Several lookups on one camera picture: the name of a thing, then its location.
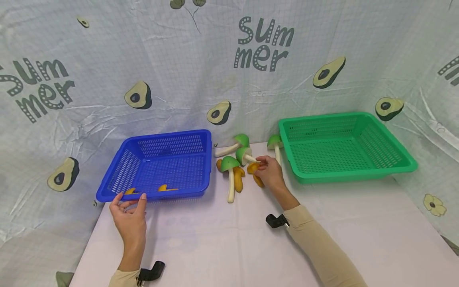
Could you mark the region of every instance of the toy mushroom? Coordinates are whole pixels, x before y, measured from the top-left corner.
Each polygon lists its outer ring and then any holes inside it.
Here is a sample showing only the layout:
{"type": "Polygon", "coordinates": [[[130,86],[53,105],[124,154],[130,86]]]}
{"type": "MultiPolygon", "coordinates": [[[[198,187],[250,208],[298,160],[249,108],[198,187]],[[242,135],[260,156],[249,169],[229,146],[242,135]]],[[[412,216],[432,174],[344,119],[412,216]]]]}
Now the toy mushroom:
{"type": "Polygon", "coordinates": [[[228,171],[229,175],[229,189],[228,189],[228,203],[234,202],[234,171],[233,168],[239,166],[239,162],[232,156],[226,156],[223,158],[220,171],[228,171]]]}
{"type": "Polygon", "coordinates": [[[263,188],[264,187],[263,181],[261,180],[261,178],[255,175],[255,172],[258,170],[259,166],[260,166],[259,163],[250,163],[249,166],[247,167],[247,172],[249,174],[252,174],[253,180],[257,183],[259,187],[263,188]]]}
{"type": "MultiPolygon", "coordinates": [[[[222,159],[219,159],[217,161],[218,171],[221,170],[221,167],[222,167],[222,159]]],[[[233,172],[234,172],[234,189],[238,193],[241,193],[242,189],[244,188],[242,184],[242,178],[246,176],[246,172],[240,166],[236,166],[235,168],[233,168],[233,172]]]]}
{"type": "Polygon", "coordinates": [[[235,151],[237,148],[239,147],[247,147],[249,146],[249,137],[245,134],[238,134],[238,135],[235,135],[234,136],[234,140],[236,141],[235,144],[233,144],[232,146],[229,146],[219,152],[215,152],[215,157],[216,158],[219,158],[219,157],[222,157],[226,154],[229,154],[229,153],[232,153],[233,151],[235,151]]]}
{"type": "Polygon", "coordinates": [[[282,165],[280,160],[280,148],[284,147],[282,140],[280,139],[280,135],[272,135],[268,140],[268,149],[273,150],[276,154],[276,160],[279,165],[282,165]]]}
{"type": "Polygon", "coordinates": [[[247,162],[259,163],[254,157],[252,157],[252,149],[249,147],[241,147],[236,151],[236,158],[239,163],[244,166],[247,162]]]}

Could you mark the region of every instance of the avocado print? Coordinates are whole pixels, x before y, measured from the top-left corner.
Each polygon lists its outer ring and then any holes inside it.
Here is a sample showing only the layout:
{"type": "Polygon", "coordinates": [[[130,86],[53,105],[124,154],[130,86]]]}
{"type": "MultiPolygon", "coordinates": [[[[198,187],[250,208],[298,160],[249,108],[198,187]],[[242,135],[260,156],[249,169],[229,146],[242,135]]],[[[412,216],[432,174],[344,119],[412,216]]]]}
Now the avocado print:
{"type": "Polygon", "coordinates": [[[89,22],[84,20],[83,18],[77,17],[78,22],[81,24],[81,26],[85,28],[89,28],[89,22]]]}
{"type": "Polygon", "coordinates": [[[146,110],[151,107],[150,87],[139,81],[124,95],[124,100],[134,109],[146,110]]]}
{"type": "Polygon", "coordinates": [[[185,0],[171,0],[170,5],[172,9],[180,9],[185,5],[185,0]]]}
{"type": "Polygon", "coordinates": [[[390,121],[398,115],[404,106],[404,102],[400,99],[381,98],[376,103],[376,114],[381,121],[390,121]]]}
{"type": "Polygon", "coordinates": [[[79,172],[78,161],[74,158],[66,158],[64,163],[48,177],[48,186],[55,191],[67,191],[74,184],[79,172]]]}
{"type": "Polygon", "coordinates": [[[346,64],[346,57],[343,56],[337,58],[333,62],[323,65],[314,75],[314,87],[319,89],[329,87],[343,69],[344,64],[346,64]]]}
{"type": "Polygon", "coordinates": [[[207,112],[207,120],[214,125],[221,125],[228,121],[231,112],[231,103],[223,101],[207,112]]]}

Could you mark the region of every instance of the white table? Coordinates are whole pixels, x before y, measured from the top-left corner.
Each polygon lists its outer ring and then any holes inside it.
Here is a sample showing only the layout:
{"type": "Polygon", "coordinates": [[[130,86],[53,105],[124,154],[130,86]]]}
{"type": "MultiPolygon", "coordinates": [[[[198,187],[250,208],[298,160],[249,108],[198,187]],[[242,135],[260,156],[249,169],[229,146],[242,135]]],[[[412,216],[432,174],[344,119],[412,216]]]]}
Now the white table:
{"type": "MultiPolygon", "coordinates": [[[[274,156],[266,143],[251,147],[254,156],[274,156]]],[[[457,286],[459,258],[393,178],[300,185],[285,154],[283,159],[291,192],[348,254],[369,286],[457,286]]],[[[270,193],[249,174],[243,182],[242,193],[228,204],[228,176],[216,171],[214,159],[202,198],[148,204],[142,267],[151,268],[156,260],[166,263],[162,277],[150,286],[320,286],[285,228],[273,230],[265,223],[269,213],[281,213],[270,193]]],[[[70,287],[107,286],[122,252],[106,204],[70,287]]]]}

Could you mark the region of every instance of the beige sleeve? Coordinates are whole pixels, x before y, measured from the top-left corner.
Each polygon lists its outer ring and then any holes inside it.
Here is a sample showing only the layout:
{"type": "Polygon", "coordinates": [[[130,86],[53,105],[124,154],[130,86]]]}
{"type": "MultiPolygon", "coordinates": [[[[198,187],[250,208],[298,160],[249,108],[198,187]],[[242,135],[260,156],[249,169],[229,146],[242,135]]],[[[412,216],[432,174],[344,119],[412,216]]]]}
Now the beige sleeve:
{"type": "Polygon", "coordinates": [[[139,276],[140,270],[123,272],[116,270],[110,279],[108,287],[137,287],[137,276],[139,276]]]}
{"type": "Polygon", "coordinates": [[[284,211],[289,234],[311,259],[324,287],[367,287],[349,257],[303,205],[284,211]]]}

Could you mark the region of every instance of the person's left hand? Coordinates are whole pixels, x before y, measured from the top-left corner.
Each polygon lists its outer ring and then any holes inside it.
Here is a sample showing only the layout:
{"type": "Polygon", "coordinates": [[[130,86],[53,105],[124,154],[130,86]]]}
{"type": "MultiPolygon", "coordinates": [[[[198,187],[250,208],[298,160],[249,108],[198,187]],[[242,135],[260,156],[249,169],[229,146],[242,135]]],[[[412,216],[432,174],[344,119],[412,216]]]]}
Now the person's left hand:
{"type": "Polygon", "coordinates": [[[123,192],[116,195],[110,204],[110,212],[112,213],[115,226],[123,239],[124,250],[141,249],[143,252],[146,242],[146,194],[142,194],[139,201],[131,200],[120,203],[122,197],[123,192]],[[127,209],[136,203],[137,207],[127,209]]]}

